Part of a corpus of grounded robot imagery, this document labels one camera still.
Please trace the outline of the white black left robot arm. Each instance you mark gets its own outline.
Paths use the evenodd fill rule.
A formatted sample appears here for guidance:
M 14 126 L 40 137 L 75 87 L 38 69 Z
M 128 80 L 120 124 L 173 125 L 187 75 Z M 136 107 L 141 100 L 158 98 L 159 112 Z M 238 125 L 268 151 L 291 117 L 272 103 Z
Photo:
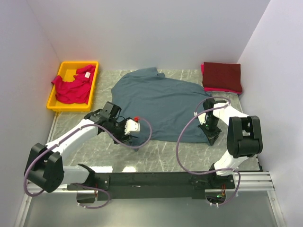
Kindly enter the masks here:
M 95 185 L 95 171 L 78 164 L 64 166 L 64 160 L 89 139 L 102 132 L 108 132 L 114 142 L 126 143 L 132 132 L 140 131 L 138 119 L 125 118 L 118 121 L 121 108 L 106 102 L 104 108 L 84 116 L 74 128 L 45 145 L 35 144 L 28 157 L 24 172 L 25 181 L 31 181 L 45 192 L 53 192 L 62 184 L 77 183 L 82 189 L 89 190 Z

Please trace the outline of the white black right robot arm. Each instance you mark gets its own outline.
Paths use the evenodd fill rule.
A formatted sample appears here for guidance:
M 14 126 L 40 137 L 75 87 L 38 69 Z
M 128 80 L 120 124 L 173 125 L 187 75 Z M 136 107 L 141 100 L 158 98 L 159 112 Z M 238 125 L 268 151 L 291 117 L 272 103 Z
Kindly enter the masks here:
M 260 119 L 236 110 L 229 101 L 208 98 L 201 104 L 208 112 L 198 116 L 199 128 L 205 134 L 209 145 L 212 146 L 216 142 L 222 131 L 217 126 L 218 122 L 223 121 L 228 126 L 227 151 L 210 168 L 217 172 L 208 175 L 209 186 L 218 189 L 230 182 L 232 171 L 243 161 L 262 152 Z

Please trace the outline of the blue-grey t shirt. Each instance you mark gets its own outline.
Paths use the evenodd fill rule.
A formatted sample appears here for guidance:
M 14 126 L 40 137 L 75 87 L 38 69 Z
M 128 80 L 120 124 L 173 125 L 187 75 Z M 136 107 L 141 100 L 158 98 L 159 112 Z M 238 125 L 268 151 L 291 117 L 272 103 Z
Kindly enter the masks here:
M 199 103 L 211 97 L 199 84 L 171 79 L 156 68 L 147 68 L 122 76 L 111 93 L 112 103 L 121 107 L 123 117 L 145 119 L 131 145 L 139 146 L 148 138 L 176 142 L 182 130 L 181 142 L 207 142 L 198 120 L 187 126 L 196 107 L 203 111 Z

